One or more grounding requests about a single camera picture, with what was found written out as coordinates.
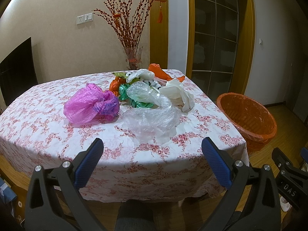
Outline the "black television screen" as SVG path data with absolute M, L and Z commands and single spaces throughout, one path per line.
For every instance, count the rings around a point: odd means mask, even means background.
M 33 63 L 31 38 L 23 41 L 3 59 L 0 80 L 6 106 L 38 84 Z

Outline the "clear plastic bag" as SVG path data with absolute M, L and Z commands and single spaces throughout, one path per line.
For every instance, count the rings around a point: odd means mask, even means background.
M 138 142 L 146 143 L 152 140 L 165 143 L 176 133 L 180 124 L 181 110 L 174 106 L 166 97 L 158 99 L 159 107 L 133 108 L 123 114 L 125 126 L 130 130 Z

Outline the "green plastic bag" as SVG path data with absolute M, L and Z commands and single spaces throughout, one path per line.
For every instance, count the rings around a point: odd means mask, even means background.
M 139 107 L 140 108 L 152 108 L 154 106 L 153 103 L 138 102 L 130 98 L 126 92 L 129 87 L 130 87 L 130 84 L 128 83 L 121 84 L 119 86 L 119 100 L 120 101 L 128 100 L 130 102 L 130 105 L 133 108 L 139 108 Z

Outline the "yellow green printed bag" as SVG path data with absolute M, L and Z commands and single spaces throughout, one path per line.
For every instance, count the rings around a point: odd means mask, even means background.
M 112 73 L 113 75 L 115 75 L 115 77 L 119 77 L 121 79 L 124 79 L 126 81 L 126 83 L 128 84 L 133 84 L 134 82 L 140 81 L 141 78 L 136 76 L 135 73 L 132 73 L 130 71 L 128 72 L 123 72 L 123 71 L 116 71 Z

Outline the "white wall switch panel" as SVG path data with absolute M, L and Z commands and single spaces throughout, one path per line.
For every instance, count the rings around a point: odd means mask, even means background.
M 84 14 L 76 17 L 76 24 L 89 23 L 93 21 L 93 13 Z

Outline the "glass sliding door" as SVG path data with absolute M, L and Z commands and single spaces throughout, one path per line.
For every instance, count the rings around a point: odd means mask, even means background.
M 238 0 L 195 0 L 192 80 L 212 101 L 230 89 L 238 31 Z

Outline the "white printed plastic bag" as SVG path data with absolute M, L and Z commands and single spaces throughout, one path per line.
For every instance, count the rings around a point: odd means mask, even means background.
M 132 70 L 126 73 L 126 82 L 132 84 L 142 81 L 147 85 L 159 90 L 162 86 L 155 80 L 155 74 L 147 69 Z

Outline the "translucent white plastic bag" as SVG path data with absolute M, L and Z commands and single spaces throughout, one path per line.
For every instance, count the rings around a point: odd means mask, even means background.
M 136 102 L 152 103 L 160 106 L 159 92 L 153 87 L 149 86 L 145 82 L 137 81 L 134 82 L 127 90 L 126 94 L 129 98 Z

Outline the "clear glass vase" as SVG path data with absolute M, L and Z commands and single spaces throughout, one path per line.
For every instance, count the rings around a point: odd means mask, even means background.
M 128 70 L 139 70 L 142 68 L 142 49 L 143 47 L 124 48 Z

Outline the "white slipper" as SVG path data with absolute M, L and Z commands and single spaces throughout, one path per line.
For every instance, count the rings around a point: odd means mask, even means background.
M 282 211 L 288 212 L 291 208 L 291 204 L 283 196 L 280 197 L 279 201 Z

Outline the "purple pink plastic bag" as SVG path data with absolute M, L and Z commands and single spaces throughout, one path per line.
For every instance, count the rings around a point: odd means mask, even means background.
M 81 125 L 91 122 L 97 116 L 113 121 L 119 111 L 120 102 L 113 92 L 88 83 L 64 104 L 63 114 L 70 123 Z

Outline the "floral pink white tablecloth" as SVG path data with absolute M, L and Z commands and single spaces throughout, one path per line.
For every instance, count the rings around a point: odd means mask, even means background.
M 182 85 L 193 94 L 194 108 L 180 117 L 175 135 L 165 143 L 138 142 L 121 117 L 97 118 L 75 126 L 64 116 L 64 104 L 88 83 L 108 89 L 112 73 L 87 74 L 36 85 L 1 114 L 1 154 L 17 171 L 31 176 L 34 167 L 54 168 L 70 161 L 100 138 L 104 152 L 86 187 L 87 200 L 169 201 L 215 197 L 222 192 L 201 150 L 205 137 L 235 160 L 249 163 L 244 138 L 231 121 L 188 78 Z

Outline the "orange plastic trash basket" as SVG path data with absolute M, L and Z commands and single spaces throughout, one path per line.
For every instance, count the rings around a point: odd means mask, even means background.
M 218 96 L 216 103 L 246 140 L 250 153 L 260 151 L 276 136 L 277 123 L 273 115 L 254 99 L 229 92 Z

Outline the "red berry branch bouquet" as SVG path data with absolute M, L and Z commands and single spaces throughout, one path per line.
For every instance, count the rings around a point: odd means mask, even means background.
M 96 8 L 93 13 L 102 17 L 115 31 L 125 48 L 137 48 L 154 0 L 139 0 L 132 10 L 134 0 L 106 0 L 106 11 Z

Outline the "orange plastic bag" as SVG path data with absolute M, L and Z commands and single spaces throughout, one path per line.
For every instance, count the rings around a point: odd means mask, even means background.
M 119 87 L 126 83 L 126 79 L 116 76 L 114 80 L 110 83 L 109 90 L 115 95 L 119 96 Z
M 173 78 L 167 74 L 165 71 L 163 71 L 159 64 L 152 63 L 149 65 L 148 70 L 153 72 L 155 74 L 155 77 L 165 80 L 165 81 L 171 81 Z

